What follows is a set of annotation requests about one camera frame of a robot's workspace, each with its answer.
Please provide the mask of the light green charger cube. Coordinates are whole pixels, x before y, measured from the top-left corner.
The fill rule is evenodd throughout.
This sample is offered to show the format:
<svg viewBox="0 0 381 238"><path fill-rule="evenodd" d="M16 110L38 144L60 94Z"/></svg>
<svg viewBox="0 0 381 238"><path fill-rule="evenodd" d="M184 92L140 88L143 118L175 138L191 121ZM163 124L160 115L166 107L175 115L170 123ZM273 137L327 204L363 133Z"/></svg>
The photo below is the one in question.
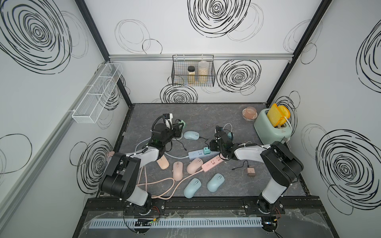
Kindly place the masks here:
<svg viewBox="0 0 381 238"><path fill-rule="evenodd" d="M184 120L180 120L180 124L182 124L182 128L185 129L187 124Z"/></svg>

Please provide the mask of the blue power strip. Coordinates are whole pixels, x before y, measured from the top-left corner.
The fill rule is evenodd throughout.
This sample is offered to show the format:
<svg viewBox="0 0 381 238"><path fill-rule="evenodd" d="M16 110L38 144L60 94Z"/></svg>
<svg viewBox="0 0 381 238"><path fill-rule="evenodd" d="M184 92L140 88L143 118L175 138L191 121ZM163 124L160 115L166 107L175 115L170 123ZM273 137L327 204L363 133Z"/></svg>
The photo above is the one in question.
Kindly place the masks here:
<svg viewBox="0 0 381 238"><path fill-rule="evenodd" d="M209 153L205 154L205 151L204 149L201 149L201 150L196 150L196 151L191 151L188 153L188 158L190 160L194 160L194 159L197 159L197 158L205 158L205 157L209 157L209 156L216 156L218 155L219 152L217 151L209 151Z"/></svg>

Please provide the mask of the pink power strip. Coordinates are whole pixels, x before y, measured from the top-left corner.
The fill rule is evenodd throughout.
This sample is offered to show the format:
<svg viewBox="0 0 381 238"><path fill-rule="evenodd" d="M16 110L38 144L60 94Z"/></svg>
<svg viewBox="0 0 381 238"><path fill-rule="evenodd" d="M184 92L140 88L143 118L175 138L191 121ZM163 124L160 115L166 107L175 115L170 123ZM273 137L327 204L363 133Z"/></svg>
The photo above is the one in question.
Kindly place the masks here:
<svg viewBox="0 0 381 238"><path fill-rule="evenodd" d="M201 168L204 172L207 172L207 171L210 171L212 168L216 167L217 165L219 165L220 163L224 162L225 160L223 160L222 158L220 158L220 156L215 156L213 157L212 159L210 159L209 161L205 162Z"/></svg>

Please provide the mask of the peach mouse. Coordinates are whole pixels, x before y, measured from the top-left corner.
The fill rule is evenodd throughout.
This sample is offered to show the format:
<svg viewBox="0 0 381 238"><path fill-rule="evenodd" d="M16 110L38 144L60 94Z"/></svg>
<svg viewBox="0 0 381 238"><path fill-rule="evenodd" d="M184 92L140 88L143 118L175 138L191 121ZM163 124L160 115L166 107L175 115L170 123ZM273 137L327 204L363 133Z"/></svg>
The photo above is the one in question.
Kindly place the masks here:
<svg viewBox="0 0 381 238"><path fill-rule="evenodd" d="M157 164L159 165L159 167L162 169L162 170L165 170L169 167L169 162L167 160L167 158L165 157L165 155L163 155L160 159L158 159L157 161Z"/></svg>

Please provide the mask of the pink mouse sideways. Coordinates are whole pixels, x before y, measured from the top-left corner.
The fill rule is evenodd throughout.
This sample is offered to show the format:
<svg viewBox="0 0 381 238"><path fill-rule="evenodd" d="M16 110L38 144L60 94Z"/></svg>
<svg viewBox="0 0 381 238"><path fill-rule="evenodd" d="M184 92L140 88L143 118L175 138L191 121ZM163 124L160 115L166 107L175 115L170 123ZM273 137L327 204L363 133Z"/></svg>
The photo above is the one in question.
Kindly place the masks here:
<svg viewBox="0 0 381 238"><path fill-rule="evenodd" d="M203 160L200 158L196 158L192 160L187 166L187 173L194 174L199 168L203 165Z"/></svg>

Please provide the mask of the pink charger plug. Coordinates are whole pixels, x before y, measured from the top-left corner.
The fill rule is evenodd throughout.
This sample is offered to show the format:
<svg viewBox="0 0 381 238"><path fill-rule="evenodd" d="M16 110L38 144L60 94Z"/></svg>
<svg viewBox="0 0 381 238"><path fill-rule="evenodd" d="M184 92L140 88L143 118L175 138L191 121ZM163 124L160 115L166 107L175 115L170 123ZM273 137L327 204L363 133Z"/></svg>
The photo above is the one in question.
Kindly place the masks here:
<svg viewBox="0 0 381 238"><path fill-rule="evenodd" d="M255 176L256 176L256 171L255 171L255 169L252 168L252 167L247 168L247 175L248 175L249 177L255 177Z"/></svg>

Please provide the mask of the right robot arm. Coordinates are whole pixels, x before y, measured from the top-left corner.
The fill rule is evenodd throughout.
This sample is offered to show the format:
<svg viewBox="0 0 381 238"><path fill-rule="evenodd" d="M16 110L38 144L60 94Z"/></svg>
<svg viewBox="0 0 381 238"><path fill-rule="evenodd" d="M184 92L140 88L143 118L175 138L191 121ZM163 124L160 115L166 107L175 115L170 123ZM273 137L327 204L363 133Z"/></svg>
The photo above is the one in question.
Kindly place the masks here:
<svg viewBox="0 0 381 238"><path fill-rule="evenodd" d="M219 153L219 159L225 161L257 161L265 164L271 179L259 195L257 206L261 208L262 213L269 213L289 186L298 180L304 165L282 142L258 145L234 143L233 138L228 136L223 127L216 126L214 139L209 146L212 151Z"/></svg>

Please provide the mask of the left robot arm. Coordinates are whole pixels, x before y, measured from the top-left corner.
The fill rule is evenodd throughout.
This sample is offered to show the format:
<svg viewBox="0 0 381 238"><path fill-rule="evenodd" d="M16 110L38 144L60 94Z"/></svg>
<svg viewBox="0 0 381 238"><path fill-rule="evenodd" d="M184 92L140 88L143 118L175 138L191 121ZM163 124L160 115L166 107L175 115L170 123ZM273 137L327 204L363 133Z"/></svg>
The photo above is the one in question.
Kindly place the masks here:
<svg viewBox="0 0 381 238"><path fill-rule="evenodd" d="M172 122L172 118L172 114L163 114L155 120L150 130L151 137L141 150L114 153L98 184L101 192L141 208L151 207L151 194L137 185L139 171L159 160L166 152L166 145L182 135L186 123L180 119Z"/></svg>

